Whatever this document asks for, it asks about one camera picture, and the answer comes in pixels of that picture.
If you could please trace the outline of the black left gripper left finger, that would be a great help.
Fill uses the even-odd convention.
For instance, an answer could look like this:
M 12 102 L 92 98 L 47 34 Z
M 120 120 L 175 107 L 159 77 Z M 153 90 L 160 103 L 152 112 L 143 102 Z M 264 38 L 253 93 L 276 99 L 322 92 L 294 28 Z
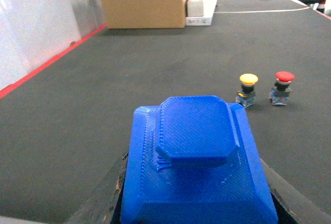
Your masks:
M 120 223 L 128 153 L 121 155 L 91 196 L 64 223 Z

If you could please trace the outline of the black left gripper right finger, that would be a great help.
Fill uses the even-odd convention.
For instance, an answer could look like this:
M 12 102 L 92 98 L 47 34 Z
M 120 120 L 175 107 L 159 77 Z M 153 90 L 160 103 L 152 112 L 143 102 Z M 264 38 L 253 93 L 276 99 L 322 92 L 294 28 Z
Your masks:
M 279 223 L 330 223 L 330 215 L 303 196 L 272 167 L 261 161 Z

